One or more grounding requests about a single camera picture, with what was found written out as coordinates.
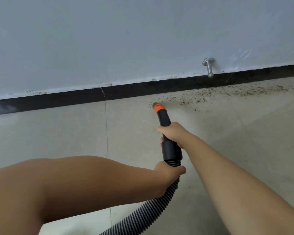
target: floor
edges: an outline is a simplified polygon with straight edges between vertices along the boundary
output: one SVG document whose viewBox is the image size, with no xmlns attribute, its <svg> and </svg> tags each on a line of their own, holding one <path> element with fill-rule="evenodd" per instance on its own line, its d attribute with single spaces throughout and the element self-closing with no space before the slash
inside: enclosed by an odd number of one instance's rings
<svg viewBox="0 0 294 235">
<path fill-rule="evenodd" d="M 161 160 L 163 102 L 180 122 L 294 206 L 294 77 L 0 115 L 0 167 L 30 158 L 96 155 L 152 169 Z M 183 152 L 187 173 L 144 234 L 228 234 Z M 139 204 L 46 224 L 40 235 L 98 234 Z"/>
</svg>

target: person's right hand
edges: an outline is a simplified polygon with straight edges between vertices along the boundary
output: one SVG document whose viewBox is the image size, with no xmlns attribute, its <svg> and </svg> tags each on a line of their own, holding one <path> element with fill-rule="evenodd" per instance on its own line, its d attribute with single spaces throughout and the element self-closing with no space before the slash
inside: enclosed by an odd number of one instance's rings
<svg viewBox="0 0 294 235">
<path fill-rule="evenodd" d="M 172 122 L 170 126 L 164 127 L 159 126 L 158 132 L 165 135 L 168 139 L 177 142 L 177 145 L 180 148 L 184 148 L 184 143 L 186 142 L 190 132 L 184 129 L 178 122 Z"/>
</svg>

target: wall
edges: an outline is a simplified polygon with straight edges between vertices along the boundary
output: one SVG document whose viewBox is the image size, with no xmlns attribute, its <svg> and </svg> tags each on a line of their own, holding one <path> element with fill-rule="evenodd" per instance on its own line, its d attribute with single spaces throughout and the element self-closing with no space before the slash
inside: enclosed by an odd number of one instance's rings
<svg viewBox="0 0 294 235">
<path fill-rule="evenodd" d="M 0 99 L 294 64 L 294 0 L 0 0 Z"/>
</svg>

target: black baseboard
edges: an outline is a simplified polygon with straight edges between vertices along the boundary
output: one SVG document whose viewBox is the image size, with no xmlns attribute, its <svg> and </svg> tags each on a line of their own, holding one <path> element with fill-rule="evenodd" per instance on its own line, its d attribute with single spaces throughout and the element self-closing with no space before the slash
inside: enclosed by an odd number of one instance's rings
<svg viewBox="0 0 294 235">
<path fill-rule="evenodd" d="M 0 100 L 0 115 L 173 91 L 228 86 L 293 76 L 294 65 L 289 65 L 235 73 L 215 74 L 211 79 L 207 76 L 196 76 L 25 96 Z"/>
</svg>

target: vacuum cleaner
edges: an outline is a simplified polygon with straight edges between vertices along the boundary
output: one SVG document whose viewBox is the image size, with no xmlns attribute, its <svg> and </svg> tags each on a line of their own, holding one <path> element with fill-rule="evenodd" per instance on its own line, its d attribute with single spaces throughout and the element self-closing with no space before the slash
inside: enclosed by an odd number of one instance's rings
<svg viewBox="0 0 294 235">
<path fill-rule="evenodd" d="M 155 102 L 152 107 L 158 115 L 160 125 L 169 126 L 171 121 L 165 107 L 157 102 Z M 180 166 L 182 151 L 177 143 L 169 140 L 163 135 L 163 142 L 161 145 L 163 160 L 170 166 Z M 138 235 L 144 232 L 165 210 L 177 189 L 179 181 L 180 179 L 178 178 L 169 186 L 162 197 L 146 201 L 132 214 L 102 232 L 100 235 Z"/>
</svg>

